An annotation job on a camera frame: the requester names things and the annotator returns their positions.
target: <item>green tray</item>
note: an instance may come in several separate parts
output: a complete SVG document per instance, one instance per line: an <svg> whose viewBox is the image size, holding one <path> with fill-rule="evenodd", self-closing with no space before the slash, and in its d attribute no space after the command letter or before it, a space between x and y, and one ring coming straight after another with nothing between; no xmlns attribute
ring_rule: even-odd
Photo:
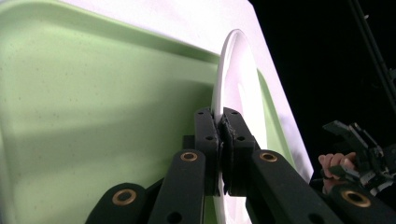
<svg viewBox="0 0 396 224"><path fill-rule="evenodd" d="M48 1L0 4L0 27L5 223L83 223L114 185L148 187L211 105L219 56L205 50ZM260 79L268 147L292 162Z"/></svg>

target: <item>light green surface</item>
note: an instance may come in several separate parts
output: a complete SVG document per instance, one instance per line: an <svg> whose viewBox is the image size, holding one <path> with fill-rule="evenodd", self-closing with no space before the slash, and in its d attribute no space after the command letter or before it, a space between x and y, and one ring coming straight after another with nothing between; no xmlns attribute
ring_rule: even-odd
<svg viewBox="0 0 396 224"><path fill-rule="evenodd" d="M5 223L83 223L112 186L163 177L193 112L210 105L218 61L68 5L0 4ZM261 84L268 146L291 161Z"/></svg>

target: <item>white surface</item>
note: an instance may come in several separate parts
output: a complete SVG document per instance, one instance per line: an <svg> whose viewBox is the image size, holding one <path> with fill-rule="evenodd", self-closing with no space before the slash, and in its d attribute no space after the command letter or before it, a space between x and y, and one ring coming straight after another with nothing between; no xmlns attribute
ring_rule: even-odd
<svg viewBox="0 0 396 224"><path fill-rule="evenodd" d="M231 31L221 51L218 80L213 90L212 110L215 122L220 123L223 107L238 111L247 126L256 135L256 140L267 148L265 116L262 105L262 91L257 76L251 48L244 33ZM220 197L215 197L219 223L251 223L245 207L246 198L230 197L222 192L224 185L220 180Z"/></svg>
<svg viewBox="0 0 396 224"><path fill-rule="evenodd" d="M298 173L309 181L312 165L280 85L253 6L246 0L63 0L71 5L173 37L220 54L233 29L242 30L271 92ZM254 133L256 137L263 133Z"/></svg>

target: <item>human hand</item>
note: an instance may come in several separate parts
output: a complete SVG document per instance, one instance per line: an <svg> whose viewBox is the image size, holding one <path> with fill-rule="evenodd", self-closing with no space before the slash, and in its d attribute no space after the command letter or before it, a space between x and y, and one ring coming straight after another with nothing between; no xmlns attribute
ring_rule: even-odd
<svg viewBox="0 0 396 224"><path fill-rule="evenodd" d="M356 170L356 166L353 163L356 159L356 153L351 152L347 155L344 155L342 153L336 153L336 154L327 154L327 155L320 155L318 157L318 160L320 162L320 165L322 166L324 175L327 178L330 179L325 179L323 178L323 193L328 193L332 189L334 185L338 184L343 184L345 181L339 180L340 177L337 175L333 175L330 171L329 168L332 166L336 165L344 165L346 168Z"/></svg>

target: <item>white plate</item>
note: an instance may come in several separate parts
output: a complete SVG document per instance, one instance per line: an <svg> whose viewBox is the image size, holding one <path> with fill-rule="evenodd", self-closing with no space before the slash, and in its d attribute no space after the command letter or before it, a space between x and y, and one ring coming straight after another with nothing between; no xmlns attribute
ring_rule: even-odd
<svg viewBox="0 0 396 224"><path fill-rule="evenodd" d="M223 114L223 107L238 111L260 147L267 148L262 91L257 67L248 40L240 30L232 30L224 42L211 107L217 124ZM245 201L246 198L228 195L215 197L218 223L251 223Z"/></svg>

